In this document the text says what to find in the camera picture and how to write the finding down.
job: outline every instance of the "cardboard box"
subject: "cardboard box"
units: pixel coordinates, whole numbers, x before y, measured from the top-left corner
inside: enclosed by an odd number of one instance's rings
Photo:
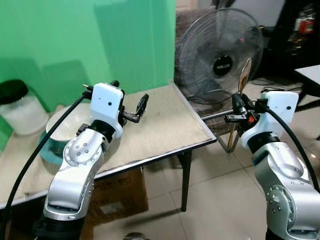
[[[99,225],[148,209],[143,171],[136,168],[94,183],[86,221]]]

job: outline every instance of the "tiled floor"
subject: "tiled floor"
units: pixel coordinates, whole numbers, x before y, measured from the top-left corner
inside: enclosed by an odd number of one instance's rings
[[[248,85],[245,92],[258,98],[260,89]],[[315,138],[320,108],[295,114],[290,126],[319,178],[320,142]],[[287,135],[281,139],[300,156]],[[95,240],[122,240],[130,232],[143,232],[150,240],[265,239],[264,193],[254,176],[251,153],[241,144],[231,154],[219,143],[193,151],[186,212],[180,211],[182,169],[176,158],[146,166],[144,177],[149,211],[95,227]]]

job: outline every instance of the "plastic container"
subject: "plastic container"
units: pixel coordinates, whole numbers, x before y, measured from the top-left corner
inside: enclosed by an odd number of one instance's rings
[[[0,83],[0,115],[18,135],[30,135],[43,129],[49,115],[21,80]]]

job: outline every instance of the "green wall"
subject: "green wall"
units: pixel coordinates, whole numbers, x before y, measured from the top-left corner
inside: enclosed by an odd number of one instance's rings
[[[174,75],[174,0],[1,0],[0,82],[22,79],[47,111],[82,84],[118,80],[126,93]],[[0,149],[11,134],[0,118]]]

